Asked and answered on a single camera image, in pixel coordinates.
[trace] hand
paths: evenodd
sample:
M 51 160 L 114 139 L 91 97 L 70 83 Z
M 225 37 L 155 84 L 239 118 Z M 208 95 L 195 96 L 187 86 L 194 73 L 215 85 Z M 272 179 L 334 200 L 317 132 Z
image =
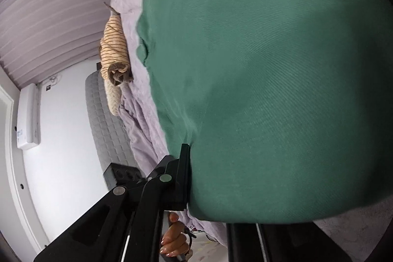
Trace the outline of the hand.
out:
M 186 242 L 187 238 L 182 233 L 184 231 L 184 224 L 178 221 L 179 216 L 174 212 L 170 213 L 169 220 L 172 222 L 172 225 L 162 237 L 160 253 L 165 254 L 167 257 L 175 257 L 187 253 L 190 247 Z

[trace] green fabric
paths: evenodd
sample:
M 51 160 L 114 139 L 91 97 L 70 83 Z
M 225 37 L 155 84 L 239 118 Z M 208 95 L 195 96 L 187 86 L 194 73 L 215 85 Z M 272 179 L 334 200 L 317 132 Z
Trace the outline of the green fabric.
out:
M 196 217 L 298 222 L 392 191 L 388 0 L 143 0 L 138 33 Z

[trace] white curtain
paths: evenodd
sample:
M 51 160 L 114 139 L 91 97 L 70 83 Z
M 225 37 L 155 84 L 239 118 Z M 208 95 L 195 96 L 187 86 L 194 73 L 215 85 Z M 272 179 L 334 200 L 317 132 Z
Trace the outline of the white curtain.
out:
M 24 87 L 97 55 L 109 1 L 0 0 L 1 66 Z

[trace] bed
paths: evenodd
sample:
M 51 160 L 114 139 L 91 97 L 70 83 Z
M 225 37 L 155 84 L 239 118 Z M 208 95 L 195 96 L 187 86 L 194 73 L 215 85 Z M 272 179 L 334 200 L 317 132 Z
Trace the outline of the bed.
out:
M 134 160 L 138 163 L 141 171 L 144 174 L 148 174 L 154 168 L 155 164 L 164 155 L 168 154 L 168 146 L 158 119 L 157 107 L 151 95 L 149 73 L 139 60 L 136 52 L 139 45 L 136 25 L 142 12 L 142 0 L 111 0 L 111 5 L 121 14 L 132 73 L 134 74 L 134 81 L 132 83 L 122 85 L 123 94 L 119 115 L 124 122 L 128 137 L 131 140 L 135 139 L 135 142 L 139 143 L 137 146 L 137 143 L 131 141 Z M 317 224 L 350 253 L 353 259 L 362 261 L 374 248 L 392 218 L 391 210 L 387 210 L 386 207 L 391 207 L 391 200 L 382 203 L 380 206 L 375 205 L 364 211 L 352 211 L 352 213 L 344 214 L 337 218 L 319 221 Z M 351 216 L 357 215 L 362 217 L 362 222 L 359 222 L 356 218 L 351 221 Z M 183 218 L 185 220 L 191 219 L 194 225 L 207 230 L 210 234 L 218 238 L 221 243 L 225 243 L 225 228 L 222 225 L 205 224 L 203 221 L 194 220 L 188 213 Z M 377 230 L 371 230 L 372 228 L 370 228 L 369 221 L 374 219 L 378 219 L 380 222 L 380 227 Z M 354 231 L 352 236 L 355 236 L 356 240 L 347 241 L 346 239 L 342 239 L 342 237 L 340 238 L 337 234 L 342 234 L 341 231 L 343 228 L 348 227 L 351 223 L 354 230 L 369 229 L 372 236 L 358 237 L 354 233 L 358 234 L 361 231 Z M 354 242 L 358 243 L 356 249 L 354 249 Z M 361 253 L 358 251 L 359 247 L 363 247 Z
M 111 163 L 138 168 L 122 120 L 109 112 L 104 80 L 98 70 L 87 77 L 85 87 L 90 127 L 103 172 Z

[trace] air conditioner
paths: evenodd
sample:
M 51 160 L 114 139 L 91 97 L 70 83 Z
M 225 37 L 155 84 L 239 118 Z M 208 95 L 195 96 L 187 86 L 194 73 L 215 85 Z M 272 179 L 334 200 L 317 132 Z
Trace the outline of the air conditioner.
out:
M 16 144 L 27 150 L 38 146 L 38 88 L 30 84 L 20 91 L 18 119 L 16 122 Z

